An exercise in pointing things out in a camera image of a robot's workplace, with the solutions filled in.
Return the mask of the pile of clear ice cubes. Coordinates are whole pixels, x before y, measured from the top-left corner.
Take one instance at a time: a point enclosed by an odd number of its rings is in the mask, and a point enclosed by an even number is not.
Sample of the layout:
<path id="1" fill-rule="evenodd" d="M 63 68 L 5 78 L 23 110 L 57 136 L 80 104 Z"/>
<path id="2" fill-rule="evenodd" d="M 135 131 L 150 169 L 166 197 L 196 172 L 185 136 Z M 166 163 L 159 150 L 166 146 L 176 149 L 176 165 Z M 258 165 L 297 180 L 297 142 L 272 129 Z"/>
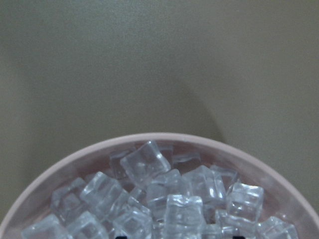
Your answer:
<path id="1" fill-rule="evenodd" d="M 264 189 L 237 171 L 206 166 L 149 141 L 112 152 L 109 169 L 75 178 L 51 194 L 50 214 L 24 239 L 296 239 L 294 225 L 260 221 Z"/>

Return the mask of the pink bowl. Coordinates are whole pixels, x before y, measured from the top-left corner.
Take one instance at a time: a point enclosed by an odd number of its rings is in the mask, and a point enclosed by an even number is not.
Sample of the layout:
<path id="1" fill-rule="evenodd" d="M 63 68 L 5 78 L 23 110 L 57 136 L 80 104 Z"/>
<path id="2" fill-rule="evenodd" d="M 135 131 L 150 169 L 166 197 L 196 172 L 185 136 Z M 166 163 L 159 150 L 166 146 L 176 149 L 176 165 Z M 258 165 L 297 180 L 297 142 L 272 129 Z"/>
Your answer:
<path id="1" fill-rule="evenodd" d="M 319 236 L 319 217 L 303 195 L 282 175 L 255 157 L 224 143 L 181 133 L 140 133 L 105 140 L 83 148 L 52 165 L 17 198 L 0 226 L 3 239 L 18 239 L 21 231 L 49 213 L 53 190 L 77 177 L 109 167 L 108 156 L 117 150 L 140 146 L 150 140 L 172 144 L 177 153 L 200 151 L 203 163 L 231 167 L 245 184 L 265 189 L 261 220 L 276 216 L 296 227 L 299 238 Z"/>

